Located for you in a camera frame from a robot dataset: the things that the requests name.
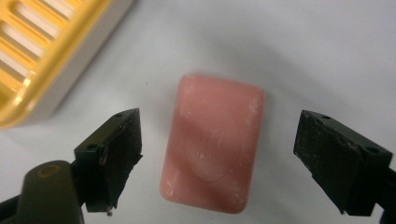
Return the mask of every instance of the soap bar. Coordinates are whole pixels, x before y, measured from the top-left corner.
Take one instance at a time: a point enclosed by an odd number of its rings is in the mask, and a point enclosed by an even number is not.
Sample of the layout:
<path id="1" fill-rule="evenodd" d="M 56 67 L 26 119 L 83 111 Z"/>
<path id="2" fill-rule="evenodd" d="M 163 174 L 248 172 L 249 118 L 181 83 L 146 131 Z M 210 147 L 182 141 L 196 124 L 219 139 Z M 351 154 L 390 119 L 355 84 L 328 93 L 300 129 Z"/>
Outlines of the soap bar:
<path id="1" fill-rule="evenodd" d="M 248 201 L 264 93 L 255 86 L 189 75 L 179 83 L 161 194 L 223 213 Z"/>

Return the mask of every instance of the white tabletop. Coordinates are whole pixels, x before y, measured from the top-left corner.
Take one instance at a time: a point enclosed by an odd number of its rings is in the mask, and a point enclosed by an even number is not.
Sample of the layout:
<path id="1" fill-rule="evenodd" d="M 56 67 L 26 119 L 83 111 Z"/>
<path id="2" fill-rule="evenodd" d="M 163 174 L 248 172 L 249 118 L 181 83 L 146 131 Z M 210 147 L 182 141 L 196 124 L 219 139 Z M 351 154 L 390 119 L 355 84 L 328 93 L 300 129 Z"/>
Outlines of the white tabletop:
<path id="1" fill-rule="evenodd" d="M 139 107 L 144 158 L 114 216 L 84 213 L 86 223 L 378 223 L 379 206 L 372 217 L 340 215 L 292 150 L 308 109 L 396 153 L 395 21 L 394 0 L 140 0 L 50 119 L 0 131 L 0 200 L 20 193 L 30 169 L 73 161 L 73 149 L 111 115 Z M 266 91 L 239 215 L 160 195 L 177 83 L 190 73 Z"/>

